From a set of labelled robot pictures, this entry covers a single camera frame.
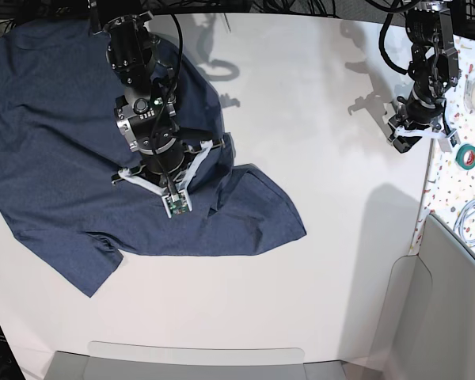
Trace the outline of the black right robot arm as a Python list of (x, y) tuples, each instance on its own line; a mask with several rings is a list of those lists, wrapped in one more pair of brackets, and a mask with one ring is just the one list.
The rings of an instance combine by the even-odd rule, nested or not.
[(123, 85), (114, 115), (134, 168), (122, 168), (112, 182), (142, 186), (169, 200), (191, 192), (199, 198), (218, 192), (231, 160), (225, 148), (218, 94), (172, 45), (150, 32), (152, 20), (139, 1), (89, 2), (94, 33), (109, 38), (106, 59)]

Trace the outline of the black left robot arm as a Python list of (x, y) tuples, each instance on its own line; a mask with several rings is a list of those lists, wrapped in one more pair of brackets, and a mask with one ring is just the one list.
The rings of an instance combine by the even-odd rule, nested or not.
[[(446, 94), (457, 87), (460, 74), (449, 2), (393, 1), (383, 11), (387, 17), (378, 39), (382, 59), (413, 81), (408, 97), (396, 99), (395, 114), (387, 122), (388, 141), (401, 154), (423, 137), (437, 140), (443, 151), (451, 151), (459, 139), (447, 122)], [(395, 64), (385, 49), (386, 33), (393, 15), (399, 13), (405, 16), (405, 31), (412, 44), (406, 69)]]

